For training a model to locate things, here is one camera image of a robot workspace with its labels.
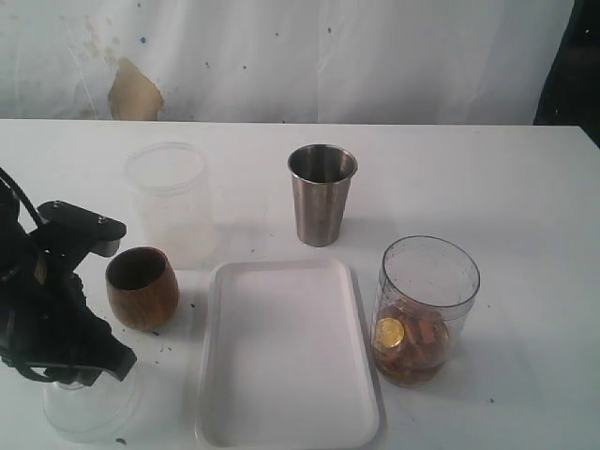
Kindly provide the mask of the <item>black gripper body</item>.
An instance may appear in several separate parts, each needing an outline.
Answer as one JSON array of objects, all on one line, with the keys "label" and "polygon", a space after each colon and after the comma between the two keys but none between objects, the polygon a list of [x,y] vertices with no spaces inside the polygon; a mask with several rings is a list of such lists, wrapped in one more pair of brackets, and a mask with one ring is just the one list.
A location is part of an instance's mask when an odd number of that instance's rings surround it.
[{"label": "black gripper body", "polygon": [[1,361],[8,367],[100,358],[102,339],[113,334],[87,306],[75,273],[88,252],[30,235],[1,244]]}]

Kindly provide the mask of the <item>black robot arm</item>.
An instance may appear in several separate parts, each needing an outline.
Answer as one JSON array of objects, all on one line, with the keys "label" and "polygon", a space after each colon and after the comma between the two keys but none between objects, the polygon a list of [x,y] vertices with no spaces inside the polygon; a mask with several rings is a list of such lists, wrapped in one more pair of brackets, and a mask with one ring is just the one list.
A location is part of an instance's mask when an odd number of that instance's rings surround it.
[{"label": "black robot arm", "polygon": [[75,270],[94,253],[111,257],[127,227],[60,201],[34,207],[1,184],[1,360],[41,383],[123,381],[137,357],[87,306]]}]

